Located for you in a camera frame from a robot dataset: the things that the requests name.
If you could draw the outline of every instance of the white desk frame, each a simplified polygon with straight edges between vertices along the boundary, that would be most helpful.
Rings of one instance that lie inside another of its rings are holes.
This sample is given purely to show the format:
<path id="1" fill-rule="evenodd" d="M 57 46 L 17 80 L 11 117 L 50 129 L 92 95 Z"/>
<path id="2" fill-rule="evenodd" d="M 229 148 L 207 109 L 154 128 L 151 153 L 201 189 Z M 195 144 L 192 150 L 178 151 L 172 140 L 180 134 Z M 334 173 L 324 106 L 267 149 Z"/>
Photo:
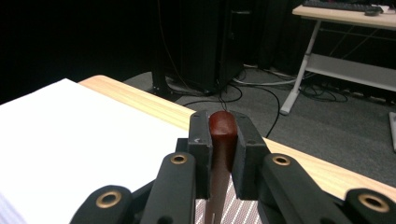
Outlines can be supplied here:
<path id="1" fill-rule="evenodd" d="M 280 113 L 288 115 L 299 94 L 304 72 L 314 72 L 328 77 L 336 77 L 347 81 L 377 87 L 388 91 L 396 91 L 396 70 L 373 66 L 364 63 L 335 59 L 311 53 L 322 21 L 353 24 L 379 29 L 396 30 L 396 14 L 380 14 L 376 17 L 364 16 L 362 12 L 333 10 L 315 7 L 295 8 L 292 13 L 306 19 L 316 20 L 311 40 L 306 49 L 303 62 L 293 89 L 280 109 Z"/>

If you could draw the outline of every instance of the dark background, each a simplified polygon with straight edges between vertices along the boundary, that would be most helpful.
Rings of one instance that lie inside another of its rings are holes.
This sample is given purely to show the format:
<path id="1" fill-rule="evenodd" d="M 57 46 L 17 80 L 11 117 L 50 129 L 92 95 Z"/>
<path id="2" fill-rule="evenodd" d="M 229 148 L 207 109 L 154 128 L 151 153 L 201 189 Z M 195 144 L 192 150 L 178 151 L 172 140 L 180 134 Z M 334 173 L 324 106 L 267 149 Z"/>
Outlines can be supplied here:
<path id="1" fill-rule="evenodd" d="M 249 24 L 241 28 L 246 34 L 242 36 L 246 63 L 297 73 L 314 26 L 313 21 L 291 15 L 302 2 L 249 0 L 237 4 L 238 9 L 252 11 Z M 0 104 L 65 77 L 78 82 L 104 74 L 123 81 L 151 71 L 154 4 L 156 0 L 1 3 Z M 344 32 L 350 26 L 325 23 L 323 27 Z M 372 31 L 353 28 L 364 35 Z M 348 59 L 396 69 L 396 32 L 378 30 L 375 36 L 393 41 L 371 38 Z M 319 32 L 314 52 L 329 54 L 341 37 Z M 342 57 L 363 38 L 349 35 L 333 56 Z"/>

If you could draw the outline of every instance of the black cable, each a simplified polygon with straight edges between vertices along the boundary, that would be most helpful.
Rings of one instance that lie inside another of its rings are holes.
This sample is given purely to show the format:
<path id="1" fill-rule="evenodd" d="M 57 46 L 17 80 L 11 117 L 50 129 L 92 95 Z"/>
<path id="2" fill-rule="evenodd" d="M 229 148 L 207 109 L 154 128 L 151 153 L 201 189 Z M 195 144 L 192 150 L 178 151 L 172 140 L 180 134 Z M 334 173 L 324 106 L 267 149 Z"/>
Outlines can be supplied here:
<path id="1" fill-rule="evenodd" d="M 234 88 L 236 88 L 236 89 L 239 91 L 239 96 L 236 97 L 235 99 L 232 99 L 232 100 L 224 100 L 224 99 L 222 99 L 222 97 L 219 96 L 219 99 L 218 99 L 218 100 L 199 100 L 199 101 L 192 101 L 192 102 L 189 102 L 189 103 L 184 104 L 183 106 L 193 105 L 193 104 L 198 104 L 198 103 L 221 103 L 221 104 L 227 104 L 227 103 L 232 103 L 232 102 L 236 102 L 236 101 L 240 100 L 240 99 L 242 98 L 242 96 L 243 96 L 242 91 L 241 91 L 239 88 L 237 88 L 235 85 L 229 84 L 229 86 L 234 87 Z"/>
<path id="2" fill-rule="evenodd" d="M 307 97 L 308 99 L 319 101 L 319 102 L 345 103 L 348 101 L 347 97 L 344 94 L 342 94 L 341 92 L 332 91 L 332 90 L 330 90 L 329 87 L 323 87 L 323 86 L 318 86 L 318 87 L 319 87 L 319 89 L 316 90 L 314 84 L 304 85 L 304 87 L 301 88 L 300 91 L 301 91 L 301 94 L 304 95 L 305 97 Z M 343 96 L 344 100 L 339 100 L 333 94 L 333 92 Z M 330 95 L 332 98 L 330 98 L 330 99 L 327 98 L 326 94 Z"/>
<path id="3" fill-rule="evenodd" d="M 262 91 L 267 91 L 267 92 L 269 92 L 270 94 L 272 94 L 272 95 L 275 97 L 275 99 L 276 99 L 276 103 L 277 103 L 276 118 L 275 118 L 273 124 L 271 125 L 271 128 L 270 128 L 270 130 L 268 131 L 267 135 L 265 135 L 265 138 L 268 138 L 268 137 L 270 136 L 272 130 L 273 130 L 274 127 L 276 126 L 276 123 L 277 123 L 277 121 L 278 121 L 278 119 L 279 119 L 279 114 L 280 114 L 280 102 L 279 102 L 279 98 L 277 98 L 277 96 L 276 96 L 272 91 L 269 91 L 269 90 L 267 90 L 267 89 L 265 89 L 264 87 L 261 87 L 261 86 L 243 86 L 243 87 L 255 88 L 255 89 L 262 90 Z"/>
<path id="4" fill-rule="evenodd" d="M 163 21 L 162 21 L 162 14 L 161 14 L 161 3 L 160 3 L 160 0 L 157 0 L 157 7 L 158 7 L 158 18 L 159 18 L 159 28 L 160 28 L 160 33 L 161 33 L 161 40 L 163 41 L 163 47 L 165 48 L 165 52 L 166 52 L 166 54 L 167 54 L 167 56 L 168 56 L 168 58 L 169 58 L 169 60 L 170 60 L 170 62 L 171 62 L 171 64 L 172 64 L 172 67 L 173 67 L 173 69 L 175 70 L 175 73 L 177 74 L 177 76 L 178 76 L 178 78 L 181 80 L 181 82 L 184 84 L 184 86 L 188 89 L 188 90 L 191 90 L 191 88 L 189 87 L 189 85 L 187 85 L 187 83 L 184 81 L 184 79 L 183 79 L 183 77 L 180 75 L 180 73 L 177 71 L 177 67 L 176 67 L 176 65 L 175 65 L 175 62 L 174 62 L 174 60 L 173 60 L 173 58 L 172 58 L 172 55 L 171 55 L 171 53 L 170 53 L 170 51 L 169 51 L 169 48 L 168 48 L 168 46 L 167 46 L 167 44 L 166 44 L 166 41 L 165 41 L 165 36 L 164 36 L 164 34 L 163 34 Z M 187 92 L 187 91 L 177 91 L 177 90 L 174 90 L 173 88 L 171 88 L 171 87 L 169 87 L 169 85 L 168 85 L 168 89 L 172 92 L 172 93 L 176 93 L 176 94 L 179 94 L 179 95 L 193 95 L 193 96 L 205 96 L 204 94 L 198 94 L 198 93 L 190 93 L 190 92 Z"/>

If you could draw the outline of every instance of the screw hole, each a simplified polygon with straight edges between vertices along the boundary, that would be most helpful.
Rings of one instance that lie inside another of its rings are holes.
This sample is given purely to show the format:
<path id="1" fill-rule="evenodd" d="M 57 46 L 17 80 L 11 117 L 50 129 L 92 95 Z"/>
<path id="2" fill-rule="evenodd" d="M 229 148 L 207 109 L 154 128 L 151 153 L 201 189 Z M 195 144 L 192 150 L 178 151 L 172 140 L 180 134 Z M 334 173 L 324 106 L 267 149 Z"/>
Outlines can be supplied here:
<path id="1" fill-rule="evenodd" d="M 187 157 L 185 157 L 184 155 L 175 155 L 172 157 L 171 162 L 173 164 L 183 164 L 184 162 L 187 161 Z"/>
<path id="2" fill-rule="evenodd" d="M 121 193 L 117 190 L 111 190 L 106 193 L 103 193 L 96 199 L 96 206 L 100 208 L 109 208 L 121 200 Z"/>
<path id="3" fill-rule="evenodd" d="M 288 158 L 286 158 L 286 157 L 283 157 L 283 156 L 275 156 L 275 157 L 273 157 L 273 162 L 278 164 L 278 165 L 284 165 L 284 166 L 290 165 L 290 160 Z"/>
<path id="4" fill-rule="evenodd" d="M 358 199 L 364 206 L 376 212 L 386 213 L 389 211 L 389 205 L 381 198 L 372 194 L 361 194 Z"/>

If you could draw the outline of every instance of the gray carpet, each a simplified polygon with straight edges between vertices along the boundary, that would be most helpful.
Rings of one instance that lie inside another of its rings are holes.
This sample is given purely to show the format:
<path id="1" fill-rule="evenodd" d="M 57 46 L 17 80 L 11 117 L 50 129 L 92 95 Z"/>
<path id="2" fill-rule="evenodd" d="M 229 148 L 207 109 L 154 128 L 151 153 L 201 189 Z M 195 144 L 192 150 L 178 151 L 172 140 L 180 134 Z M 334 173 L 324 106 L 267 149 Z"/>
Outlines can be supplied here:
<path id="1" fill-rule="evenodd" d="M 241 78 L 246 82 L 282 81 L 279 77 L 256 69 L 246 70 Z M 124 81 L 144 91 L 151 88 L 151 82 L 150 73 Z M 267 135 L 276 119 L 276 98 L 259 89 L 239 89 L 243 97 L 237 102 L 226 104 L 227 108 L 249 116 L 260 134 Z M 282 105 L 291 85 L 266 89 L 272 91 Z M 222 98 L 231 100 L 238 95 L 238 90 L 229 86 Z M 340 101 L 345 100 L 339 94 L 335 96 Z M 395 112 L 396 106 L 356 94 L 346 94 L 346 97 L 345 103 L 329 103 L 315 101 L 300 94 L 290 114 L 279 116 L 268 138 L 396 187 L 396 153 L 393 151 L 389 126 L 389 112 Z M 218 95 L 205 98 L 183 96 L 176 103 L 184 105 L 198 100 L 218 99 Z M 221 103 L 197 103 L 187 107 L 209 111 L 223 109 Z"/>

